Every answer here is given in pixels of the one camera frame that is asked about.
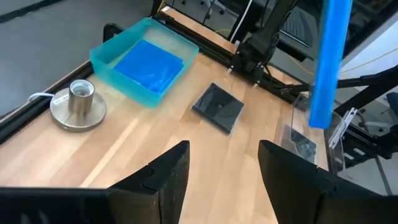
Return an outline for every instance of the metal lamp base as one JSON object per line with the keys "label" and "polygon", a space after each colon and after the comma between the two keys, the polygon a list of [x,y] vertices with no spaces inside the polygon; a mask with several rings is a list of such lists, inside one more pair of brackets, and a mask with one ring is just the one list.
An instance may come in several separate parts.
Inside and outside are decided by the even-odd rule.
{"label": "metal lamp base", "polygon": [[106,114],[106,104],[98,93],[93,93],[93,102],[90,110],[85,114],[72,112],[69,105],[69,88],[59,91],[51,100],[50,110],[53,120],[61,128],[81,133],[97,127]]}

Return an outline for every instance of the table surface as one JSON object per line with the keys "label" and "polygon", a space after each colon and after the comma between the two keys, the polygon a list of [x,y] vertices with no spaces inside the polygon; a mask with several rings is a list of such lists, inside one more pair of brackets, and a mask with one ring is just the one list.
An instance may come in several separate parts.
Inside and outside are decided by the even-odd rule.
{"label": "table surface", "polygon": [[[173,9],[176,20],[234,52],[234,45]],[[270,68],[272,75],[294,81]],[[6,186],[109,187],[134,173],[181,140],[190,141],[190,172],[181,223],[277,223],[257,160],[261,139],[275,141],[292,106],[228,74],[200,54],[160,106],[147,109],[89,78],[106,100],[104,122],[87,133],[58,128],[47,110],[0,146],[0,184]],[[195,114],[191,107],[210,83],[244,103],[230,135]],[[326,169],[322,131],[317,164]]]}

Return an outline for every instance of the blue sponge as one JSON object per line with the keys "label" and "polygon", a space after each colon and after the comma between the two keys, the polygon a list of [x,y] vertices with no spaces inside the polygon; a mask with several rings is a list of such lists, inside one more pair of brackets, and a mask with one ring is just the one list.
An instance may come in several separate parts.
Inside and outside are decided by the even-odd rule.
{"label": "blue sponge", "polygon": [[182,59],[140,40],[114,69],[150,91],[163,93],[182,68]]}

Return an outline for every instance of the translucent container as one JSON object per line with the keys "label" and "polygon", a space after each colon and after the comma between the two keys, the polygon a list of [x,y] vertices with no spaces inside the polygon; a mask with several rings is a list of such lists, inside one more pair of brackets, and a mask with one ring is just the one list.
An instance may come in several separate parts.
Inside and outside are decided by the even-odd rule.
{"label": "translucent container", "polygon": [[[133,79],[114,69],[115,65],[141,39],[182,59],[183,67],[170,82],[168,87],[155,93],[146,89]],[[90,51],[90,60],[95,75],[102,81],[113,86],[126,96],[138,101],[148,108],[155,108],[162,101],[168,90],[191,65],[198,54],[199,48],[192,42],[164,27],[153,19],[145,18],[117,36],[109,39]]]}

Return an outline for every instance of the yellow cable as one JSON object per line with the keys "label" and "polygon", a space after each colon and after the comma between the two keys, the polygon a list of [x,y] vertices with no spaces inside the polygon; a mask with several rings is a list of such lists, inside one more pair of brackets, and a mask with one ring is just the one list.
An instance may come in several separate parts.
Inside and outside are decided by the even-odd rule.
{"label": "yellow cable", "polygon": [[164,5],[164,1],[165,0],[162,0],[162,3],[160,4],[159,8],[157,9],[157,12],[159,12],[162,9],[162,6]]}
{"label": "yellow cable", "polygon": [[[346,73],[346,72],[350,72],[350,71],[352,71],[352,70],[356,70],[356,69],[361,68],[361,67],[363,67],[363,66],[365,66],[365,65],[368,65],[368,64],[370,64],[370,63],[372,63],[372,62],[374,62],[374,61],[376,61],[376,60],[379,60],[380,58],[385,57],[386,55],[389,55],[389,54],[395,52],[396,50],[398,50],[398,47],[397,47],[396,49],[394,49],[394,50],[391,50],[391,51],[389,51],[389,52],[387,52],[387,53],[381,55],[381,56],[378,56],[378,57],[375,58],[375,59],[372,59],[372,60],[370,60],[370,61],[368,61],[368,62],[366,62],[366,63],[363,63],[362,65],[358,65],[357,67],[354,67],[354,68],[351,68],[351,69],[342,71],[342,72],[340,72],[340,74],[343,74],[343,73]],[[308,74],[313,75],[313,72],[310,72],[310,71],[308,71],[307,69],[305,69],[300,63],[298,63],[298,61],[296,61],[296,59],[294,59],[292,56],[290,56],[290,55],[287,54],[287,53],[285,53],[285,54],[286,54],[287,56],[289,56],[289,58],[290,58],[294,63],[296,63],[304,72],[307,72]]]}
{"label": "yellow cable", "polygon": [[220,29],[215,31],[215,33],[224,32],[224,31],[231,31],[231,29]]}

